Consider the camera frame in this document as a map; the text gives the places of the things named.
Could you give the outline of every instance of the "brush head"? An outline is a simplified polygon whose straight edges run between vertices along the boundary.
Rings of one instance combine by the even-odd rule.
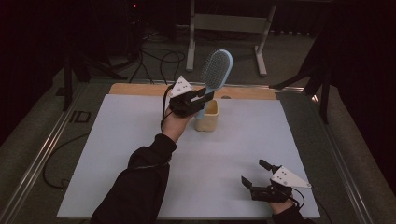
[[[211,53],[206,59],[202,71],[206,88],[212,91],[220,89],[227,80],[232,67],[233,57],[230,52],[225,49],[219,49]]]

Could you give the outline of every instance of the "white table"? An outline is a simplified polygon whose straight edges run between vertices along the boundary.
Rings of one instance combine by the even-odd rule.
[[[264,159],[308,180],[282,106],[277,100],[220,100],[218,128],[198,133],[191,121],[177,143],[159,219],[263,219],[268,203],[253,202],[241,175],[268,186]],[[88,218],[130,155],[160,131],[162,97],[107,95],[78,161],[58,217]],[[304,217],[319,217],[311,189]]]

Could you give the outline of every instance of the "black sleeve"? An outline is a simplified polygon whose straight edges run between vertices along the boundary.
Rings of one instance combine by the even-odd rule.
[[[296,206],[272,216],[275,224],[315,224],[311,219],[303,219]]]
[[[155,223],[168,181],[168,162],[175,149],[174,141],[157,134],[150,147],[135,151],[128,168],[94,211],[91,223]]]

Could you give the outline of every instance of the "bristles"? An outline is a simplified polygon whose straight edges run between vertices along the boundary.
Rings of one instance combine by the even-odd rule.
[[[210,89],[216,90],[222,86],[223,79],[229,72],[231,59],[224,50],[217,50],[206,59],[202,72],[203,82]]]

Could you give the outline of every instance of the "metal frame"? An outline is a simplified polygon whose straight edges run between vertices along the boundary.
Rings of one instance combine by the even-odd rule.
[[[76,99],[68,107],[68,110],[63,112],[58,118],[55,126],[53,127],[49,137],[45,141],[44,145],[38,151],[35,159],[27,168],[25,174],[23,175],[21,182],[16,187],[11,199],[8,201],[5,209],[0,214],[0,224],[12,223],[18,212],[20,211],[24,201],[30,193],[35,181],[37,180],[40,172],[42,171],[44,164],[50,156],[50,153],[55,148],[56,143],[64,132],[67,121],[70,119],[74,105],[77,98],[81,95],[83,90],[85,90],[85,84],[79,83],[74,98]]]
[[[271,22],[276,11],[276,5],[271,6],[267,18],[254,17],[236,17],[223,16],[211,14],[196,14],[195,0],[191,0],[191,15],[190,15],[190,44],[187,53],[186,70],[188,72],[194,67],[195,41],[194,31],[196,29],[202,30],[220,30],[220,31],[237,31],[247,33],[262,34],[262,40],[259,46],[254,47],[257,65],[259,66],[259,75],[261,77],[267,76],[264,58],[262,57],[262,49],[270,31]]]
[[[234,86],[234,87],[256,87],[256,88],[264,88],[268,89],[268,86],[260,86],[260,85],[225,85],[225,86]],[[0,224],[7,224],[7,223],[12,223],[12,221],[15,219],[16,215],[18,214],[19,210],[21,209],[21,206],[23,205],[26,197],[28,196],[30,190],[32,189],[38,175],[40,174],[44,163],[48,159],[51,151],[54,149],[58,139],[62,135],[64,128],[67,124],[67,121],[69,120],[71,116],[71,112],[73,111],[74,104],[78,100],[78,97],[81,95],[85,85],[84,84],[78,84],[78,89],[75,93],[75,101],[69,109],[66,112],[63,112],[61,117],[58,119],[58,122],[55,124],[55,127],[53,128],[52,132],[50,133],[47,141],[43,145],[43,147],[39,150],[39,153],[29,166],[29,168],[26,170],[25,175],[21,179],[20,184],[17,186],[15,189],[11,199],[8,201],[6,208],[3,210],[3,213],[0,215]],[[301,93],[303,88],[293,88],[293,87],[286,87],[282,90],[274,90],[275,92],[293,92],[293,93]],[[311,108],[313,110],[318,110],[318,99],[316,96],[312,97],[312,106]],[[328,125],[325,125],[324,122],[322,121],[320,114],[319,113],[314,113],[316,114],[316,120],[318,121],[318,124],[322,126],[324,130],[324,135],[325,138],[328,139],[329,145],[330,145],[330,153],[332,155],[332,158],[334,160],[335,166],[337,171],[339,172],[339,175],[344,183],[344,186],[346,188],[346,193],[349,196],[349,200],[352,203],[352,206],[355,209],[356,215],[360,221],[360,223],[364,224],[370,224],[374,223],[371,215],[368,211],[368,208],[363,201],[363,198],[361,197],[361,193],[358,189],[357,184],[355,183],[352,174],[349,172],[349,169],[347,168],[347,163],[343,159],[342,153],[340,149],[338,148],[335,139],[333,137],[332,131],[330,130],[330,127]]]

